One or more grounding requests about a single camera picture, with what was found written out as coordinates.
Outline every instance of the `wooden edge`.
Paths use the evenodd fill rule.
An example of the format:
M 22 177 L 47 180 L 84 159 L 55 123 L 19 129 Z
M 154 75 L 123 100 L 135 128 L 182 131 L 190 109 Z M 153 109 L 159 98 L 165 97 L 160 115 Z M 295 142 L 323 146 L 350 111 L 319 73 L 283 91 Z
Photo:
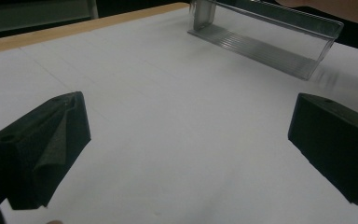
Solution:
M 54 27 L 51 29 L 35 31 L 22 35 L 3 37 L 0 38 L 0 51 L 7 49 L 16 49 L 23 46 L 32 45 L 68 35 L 76 35 L 79 33 L 92 31 L 106 26 L 119 24 L 125 21 L 134 21 L 185 7 L 188 7 L 187 3 L 173 3 L 161 7 L 151 7 L 111 17 L 105 17 L 92 21 L 83 21 L 79 23 Z

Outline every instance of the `white table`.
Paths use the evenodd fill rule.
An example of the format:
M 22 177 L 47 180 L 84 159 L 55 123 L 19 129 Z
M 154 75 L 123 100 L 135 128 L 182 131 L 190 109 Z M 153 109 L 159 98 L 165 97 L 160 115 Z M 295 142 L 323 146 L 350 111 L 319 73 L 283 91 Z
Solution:
M 187 34 L 187 13 L 0 52 L 0 130 L 82 91 L 92 138 L 48 209 L 4 202 L 7 223 L 358 224 L 287 140 L 299 92 L 358 111 L 358 49 L 306 82 Z

